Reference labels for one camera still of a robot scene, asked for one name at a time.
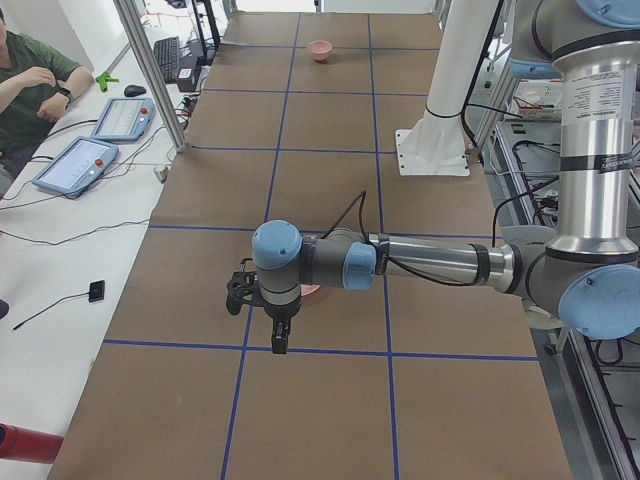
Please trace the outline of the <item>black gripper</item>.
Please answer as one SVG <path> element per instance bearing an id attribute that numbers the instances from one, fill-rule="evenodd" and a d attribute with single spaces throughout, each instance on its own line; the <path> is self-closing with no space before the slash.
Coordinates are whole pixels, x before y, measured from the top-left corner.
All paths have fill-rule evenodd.
<path id="1" fill-rule="evenodd" d="M 291 321 L 299 312 L 299 302 L 292 301 L 286 305 L 267 304 L 264 310 L 272 319 L 272 352 L 274 354 L 286 354 Z"/>

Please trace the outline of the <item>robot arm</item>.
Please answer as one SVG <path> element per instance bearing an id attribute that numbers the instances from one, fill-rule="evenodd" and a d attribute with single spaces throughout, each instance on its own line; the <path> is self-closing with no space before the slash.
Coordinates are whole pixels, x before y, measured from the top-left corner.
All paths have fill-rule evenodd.
<path id="1" fill-rule="evenodd" d="M 627 235 L 639 65 L 635 1 L 519 1 L 511 57 L 519 78 L 560 78 L 559 218 L 517 243 L 459 245 L 333 225 L 304 236 L 272 220 L 252 238 L 255 270 L 236 272 L 226 306 L 261 307 L 272 350 L 288 348 L 305 285 L 366 290 L 378 275 L 517 295 L 593 339 L 639 326 L 639 249 Z"/>

